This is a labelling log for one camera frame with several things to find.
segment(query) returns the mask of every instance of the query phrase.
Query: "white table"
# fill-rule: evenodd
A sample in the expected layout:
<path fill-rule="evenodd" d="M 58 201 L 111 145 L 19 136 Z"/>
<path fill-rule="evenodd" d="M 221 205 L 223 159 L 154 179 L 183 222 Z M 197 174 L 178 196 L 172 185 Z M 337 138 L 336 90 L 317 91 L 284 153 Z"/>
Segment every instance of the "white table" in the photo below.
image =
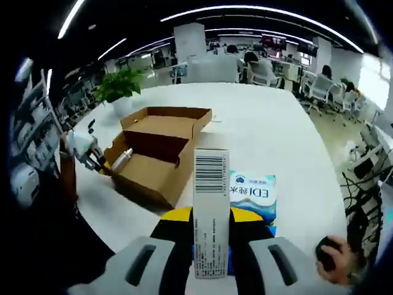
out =
<path fill-rule="evenodd" d="M 313 123 L 285 90 L 245 84 L 202 83 L 161 86 L 133 96 L 135 111 L 145 106 L 212 108 L 213 121 L 200 146 L 230 150 L 230 167 L 258 175 L 275 174 L 277 234 L 314 256 L 327 234 L 346 237 L 344 203 L 332 162 Z M 105 149 L 121 131 L 111 106 L 99 105 L 75 127 L 93 128 Z M 113 190 L 107 176 L 77 163 L 79 208 L 93 230 L 115 252 L 140 235 L 150 235 L 159 217 Z M 177 207 L 192 205 L 188 182 Z"/>

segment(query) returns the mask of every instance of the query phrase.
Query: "potted plant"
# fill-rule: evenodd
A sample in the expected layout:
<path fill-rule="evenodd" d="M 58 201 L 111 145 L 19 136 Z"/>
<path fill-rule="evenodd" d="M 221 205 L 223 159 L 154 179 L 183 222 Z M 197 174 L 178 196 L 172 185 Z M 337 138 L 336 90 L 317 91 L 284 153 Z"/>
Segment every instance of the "potted plant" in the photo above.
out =
<path fill-rule="evenodd" d="M 107 74 L 101 86 L 94 92 L 94 96 L 99 101 L 110 103 L 116 116 L 122 119 L 132 112 L 132 101 L 130 99 L 133 93 L 141 94 L 139 80 L 142 77 L 142 71 L 123 69 L 117 73 Z"/>

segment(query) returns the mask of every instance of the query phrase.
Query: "office chair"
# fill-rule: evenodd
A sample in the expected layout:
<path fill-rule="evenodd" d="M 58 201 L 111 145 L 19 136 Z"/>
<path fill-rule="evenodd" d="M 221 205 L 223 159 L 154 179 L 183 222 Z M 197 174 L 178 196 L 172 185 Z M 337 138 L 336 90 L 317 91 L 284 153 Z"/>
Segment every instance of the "office chair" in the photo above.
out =
<path fill-rule="evenodd" d="M 344 118 L 344 113 L 345 111 L 352 111 L 352 104 L 355 102 L 356 99 L 357 93 L 354 91 L 346 92 L 344 93 L 344 95 L 338 95 L 333 101 L 338 109 L 338 114 L 335 116 L 333 121 L 336 121 L 337 118 L 341 118 L 345 127 L 345 122 L 347 122 L 347 120 Z"/>
<path fill-rule="evenodd" d="M 264 63 L 250 61 L 247 67 L 248 84 L 278 88 L 282 77 L 276 77 Z"/>
<path fill-rule="evenodd" d="M 357 123 L 359 113 L 363 109 L 365 104 L 366 104 L 366 99 L 363 95 L 358 96 L 357 99 L 355 100 L 351 112 L 351 117 L 354 119 L 355 124 Z"/>
<path fill-rule="evenodd" d="M 327 114 L 337 115 L 343 105 L 345 88 L 341 84 L 333 84 L 328 90 L 328 103 L 327 105 L 332 108 L 326 111 Z"/>
<path fill-rule="evenodd" d="M 332 80 L 326 78 L 324 75 L 317 75 L 311 84 L 309 82 L 304 84 L 303 94 L 309 100 L 316 100 L 317 102 L 321 101 L 327 104 L 329 100 L 329 89 L 333 83 L 334 82 Z M 311 109 L 315 109 L 322 117 L 322 111 L 316 104 L 314 104 L 314 101 L 301 101 L 300 104 L 302 106 L 308 106 L 306 111 L 308 114 Z"/>

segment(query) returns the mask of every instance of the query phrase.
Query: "blue packaging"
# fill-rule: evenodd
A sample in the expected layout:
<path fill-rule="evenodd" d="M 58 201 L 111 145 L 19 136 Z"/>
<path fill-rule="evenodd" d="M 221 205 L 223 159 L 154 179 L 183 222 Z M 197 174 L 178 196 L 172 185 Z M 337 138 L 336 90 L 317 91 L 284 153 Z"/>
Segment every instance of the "blue packaging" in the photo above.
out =
<path fill-rule="evenodd" d="M 276 219 L 276 176 L 251 176 L 231 170 L 230 201 L 231 207 L 252 211 L 270 224 Z"/>

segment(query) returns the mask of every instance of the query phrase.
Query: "robotic arm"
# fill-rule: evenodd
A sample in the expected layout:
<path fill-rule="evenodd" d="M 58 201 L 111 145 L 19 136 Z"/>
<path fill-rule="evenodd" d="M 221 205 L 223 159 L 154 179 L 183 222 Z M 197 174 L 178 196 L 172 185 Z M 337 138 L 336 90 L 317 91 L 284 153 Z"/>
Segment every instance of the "robotic arm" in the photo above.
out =
<path fill-rule="evenodd" d="M 103 151 L 98 146 L 97 138 L 91 135 L 93 124 L 94 121 L 89 124 L 88 133 L 70 130 L 65 139 L 65 147 L 86 168 L 100 171 L 106 160 Z"/>

